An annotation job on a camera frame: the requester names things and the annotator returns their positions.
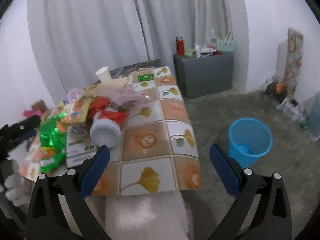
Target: gray cabinet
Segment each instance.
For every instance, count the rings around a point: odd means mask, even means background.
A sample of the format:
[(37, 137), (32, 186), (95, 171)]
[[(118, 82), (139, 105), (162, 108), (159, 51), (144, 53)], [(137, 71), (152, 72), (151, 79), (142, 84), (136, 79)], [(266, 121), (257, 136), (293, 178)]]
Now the gray cabinet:
[(173, 56), (179, 89), (185, 99), (232, 88), (233, 53), (208, 57)]

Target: red bottle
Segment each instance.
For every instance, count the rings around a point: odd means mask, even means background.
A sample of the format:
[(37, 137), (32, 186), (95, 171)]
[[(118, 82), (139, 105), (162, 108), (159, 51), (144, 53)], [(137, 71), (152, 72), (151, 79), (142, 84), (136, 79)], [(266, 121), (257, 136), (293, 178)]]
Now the red bottle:
[(177, 54), (178, 55), (184, 55), (184, 41), (182, 36), (178, 36), (176, 38), (176, 46), (177, 46)]

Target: blue trash can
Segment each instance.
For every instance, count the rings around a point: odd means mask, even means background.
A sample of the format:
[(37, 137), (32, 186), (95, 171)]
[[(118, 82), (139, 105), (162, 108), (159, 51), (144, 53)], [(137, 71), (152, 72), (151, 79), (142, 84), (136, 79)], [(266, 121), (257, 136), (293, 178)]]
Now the blue trash can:
[(242, 168), (250, 167), (272, 148), (270, 129), (257, 119), (241, 118), (229, 127), (228, 157), (234, 158)]

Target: silver screw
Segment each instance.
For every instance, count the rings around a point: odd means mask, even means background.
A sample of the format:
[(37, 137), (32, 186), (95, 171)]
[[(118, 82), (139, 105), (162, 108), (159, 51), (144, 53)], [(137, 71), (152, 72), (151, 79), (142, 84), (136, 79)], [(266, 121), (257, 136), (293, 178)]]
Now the silver screw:
[(281, 179), (281, 175), (279, 173), (275, 173), (274, 176), (276, 179)]
[(251, 175), (252, 174), (252, 170), (250, 170), (249, 168), (244, 169), (244, 173), (247, 175)]
[(76, 170), (75, 169), (71, 169), (71, 170), (68, 170), (67, 174), (68, 175), (74, 175), (76, 173)]
[(38, 178), (39, 178), (39, 179), (44, 179), (44, 178), (45, 178), (45, 174), (44, 174), (44, 173), (41, 173)]

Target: green snack bag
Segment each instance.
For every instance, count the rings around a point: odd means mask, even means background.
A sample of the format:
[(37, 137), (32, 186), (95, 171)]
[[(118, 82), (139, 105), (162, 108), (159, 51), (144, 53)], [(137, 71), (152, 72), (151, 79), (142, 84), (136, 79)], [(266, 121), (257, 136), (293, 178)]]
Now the green snack bag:
[(57, 122), (65, 115), (58, 114), (40, 124), (40, 172), (51, 171), (66, 158), (67, 133), (61, 126), (60, 130), (57, 127)]
[(153, 74), (144, 74), (144, 75), (139, 75), (137, 76), (139, 81), (149, 81), (153, 80)]

